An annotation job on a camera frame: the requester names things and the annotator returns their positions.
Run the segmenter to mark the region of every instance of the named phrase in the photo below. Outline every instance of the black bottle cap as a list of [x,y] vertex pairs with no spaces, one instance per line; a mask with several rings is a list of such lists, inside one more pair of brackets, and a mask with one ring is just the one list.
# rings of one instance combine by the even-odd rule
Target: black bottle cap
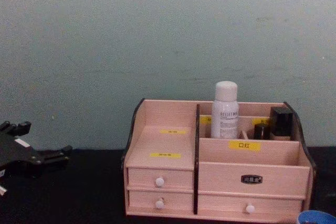
[[271,107],[271,132],[275,136],[290,136],[292,131],[293,113],[286,107]]
[[253,139],[269,139],[270,126],[266,123],[258,123],[254,125]]

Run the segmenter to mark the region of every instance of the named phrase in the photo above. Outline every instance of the blue container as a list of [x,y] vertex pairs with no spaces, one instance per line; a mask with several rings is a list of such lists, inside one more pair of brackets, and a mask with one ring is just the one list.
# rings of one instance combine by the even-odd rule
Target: blue container
[[300,213],[297,224],[317,223],[317,224],[336,224],[336,217],[326,212],[308,210]]

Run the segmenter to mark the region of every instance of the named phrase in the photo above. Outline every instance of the drawer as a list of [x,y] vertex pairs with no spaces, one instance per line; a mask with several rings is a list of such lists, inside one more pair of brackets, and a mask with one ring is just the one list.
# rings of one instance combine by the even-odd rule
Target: drawer
[[149,188],[189,190],[193,188],[192,171],[129,168],[128,173],[129,186],[131,187],[145,186]]
[[[130,207],[148,208],[151,211],[164,209],[192,210],[193,194],[188,193],[158,193],[153,191],[129,191]],[[163,208],[156,207],[156,202],[162,199]]]
[[[256,184],[243,183],[242,176],[245,175],[261,176],[262,181]],[[309,167],[302,166],[200,162],[198,189],[304,199],[308,176]]]
[[217,195],[199,195],[199,210],[214,210],[253,214],[299,214],[302,207],[301,200],[291,199],[262,199],[245,197],[227,197]]

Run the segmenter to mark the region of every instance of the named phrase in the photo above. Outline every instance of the white bottle cap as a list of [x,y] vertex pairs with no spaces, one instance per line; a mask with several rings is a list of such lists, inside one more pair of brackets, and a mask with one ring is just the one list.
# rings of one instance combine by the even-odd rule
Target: white bottle cap
[[216,84],[215,99],[222,102],[233,102],[237,100],[238,86],[231,81],[221,81]]

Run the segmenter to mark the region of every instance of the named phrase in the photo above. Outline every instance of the wooden desk organizer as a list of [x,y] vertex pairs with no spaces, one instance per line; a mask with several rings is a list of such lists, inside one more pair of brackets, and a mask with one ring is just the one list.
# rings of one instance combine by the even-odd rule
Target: wooden desk organizer
[[[247,139],[272,106],[293,111],[291,141]],[[241,102],[244,139],[224,140],[209,138],[211,108],[208,101],[138,104],[121,165],[125,214],[295,223],[310,207],[316,176],[297,113],[287,103]]]

